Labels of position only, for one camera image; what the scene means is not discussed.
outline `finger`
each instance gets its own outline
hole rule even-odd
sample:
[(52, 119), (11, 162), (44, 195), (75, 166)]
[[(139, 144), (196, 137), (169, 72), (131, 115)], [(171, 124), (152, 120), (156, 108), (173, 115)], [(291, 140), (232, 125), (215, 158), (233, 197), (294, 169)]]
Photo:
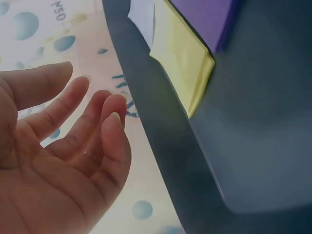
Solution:
[(46, 150), (62, 160), (69, 160), (82, 153), (99, 125), (104, 101), (110, 95), (112, 94), (106, 90), (97, 91), (69, 133), (63, 139), (48, 145)]
[(119, 114), (121, 125), (124, 126), (127, 107), (126, 100), (121, 95), (112, 95), (106, 99), (103, 105), (101, 120), (98, 130), (94, 135), (94, 139), (88, 148), (86, 155), (91, 158), (94, 163), (97, 163), (98, 166), (101, 165), (103, 160), (103, 145), (101, 139), (101, 126), (108, 116), (111, 113), (116, 112)]
[(50, 64), (35, 69), (1, 72), (7, 92), (18, 110), (42, 104), (59, 94), (73, 72), (70, 62)]
[(104, 158), (99, 170), (90, 180), (110, 206), (125, 184), (131, 163), (130, 144), (118, 114), (113, 113), (104, 121), (101, 139)]
[(88, 78), (76, 78), (66, 87), (62, 95), (42, 112), (30, 115), (20, 121), (26, 121), (37, 138), (42, 141), (55, 132), (74, 112), (86, 95), (88, 87)]

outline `fingernail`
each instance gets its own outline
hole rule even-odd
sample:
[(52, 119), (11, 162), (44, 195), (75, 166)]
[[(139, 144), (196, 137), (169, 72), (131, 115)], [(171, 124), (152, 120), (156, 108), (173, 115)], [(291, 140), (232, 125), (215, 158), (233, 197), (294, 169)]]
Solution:
[(121, 123), (120, 116), (119, 116), (119, 114), (117, 112), (112, 112), (110, 116), (112, 116), (114, 118), (117, 118), (119, 123)]
[(89, 75), (83, 75), (83, 77), (86, 77), (86, 78), (89, 80), (89, 84), (91, 83), (91, 81), (92, 81), (91, 76), (89, 76)]

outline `skin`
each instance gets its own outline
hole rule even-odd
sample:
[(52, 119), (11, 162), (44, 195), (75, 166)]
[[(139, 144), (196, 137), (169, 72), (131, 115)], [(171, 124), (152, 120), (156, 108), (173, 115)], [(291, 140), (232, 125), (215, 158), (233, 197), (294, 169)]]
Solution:
[(97, 91), (70, 132), (45, 148), (77, 108), (89, 80), (73, 80), (44, 111), (17, 120), (18, 111), (59, 94), (69, 62), (0, 72), (0, 233), (86, 234), (126, 181), (131, 150), (124, 132), (123, 96)]

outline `white paper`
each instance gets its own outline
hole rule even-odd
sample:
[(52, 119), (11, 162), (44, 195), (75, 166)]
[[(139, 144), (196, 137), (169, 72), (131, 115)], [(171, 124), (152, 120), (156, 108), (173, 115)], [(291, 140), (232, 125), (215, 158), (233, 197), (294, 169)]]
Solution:
[(152, 48), (155, 28), (153, 0), (131, 0), (128, 18), (136, 25), (148, 46)]

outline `gray plastic surface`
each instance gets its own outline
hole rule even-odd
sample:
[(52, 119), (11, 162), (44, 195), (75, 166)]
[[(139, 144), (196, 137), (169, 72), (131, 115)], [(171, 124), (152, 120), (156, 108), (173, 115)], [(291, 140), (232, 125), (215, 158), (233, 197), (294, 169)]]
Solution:
[(312, 1), (243, 2), (190, 120), (226, 205), (312, 202)]
[[(235, 214), (224, 205), (161, 66), (149, 57), (144, 38), (127, 18), (130, 0), (103, 4), (120, 64), (186, 233), (311, 234), (311, 205), (265, 214)], [(241, 9), (248, 4), (243, 1)]]

